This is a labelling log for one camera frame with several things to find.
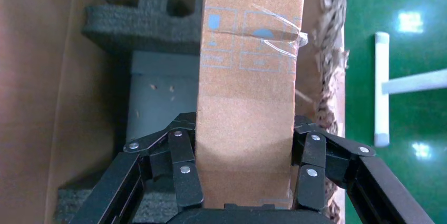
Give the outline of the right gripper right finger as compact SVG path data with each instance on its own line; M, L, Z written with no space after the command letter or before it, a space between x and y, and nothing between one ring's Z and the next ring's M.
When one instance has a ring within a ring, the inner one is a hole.
M301 115L295 116L292 164L299 167L295 209L321 213L329 179L346 190L362 223L433 222L374 149Z

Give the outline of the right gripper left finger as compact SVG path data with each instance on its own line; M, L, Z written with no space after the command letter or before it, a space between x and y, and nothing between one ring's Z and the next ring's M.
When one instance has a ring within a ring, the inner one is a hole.
M178 211L202 208L196 116L180 113L165 129L125 144L70 223L132 223L146 182L164 176L172 178Z

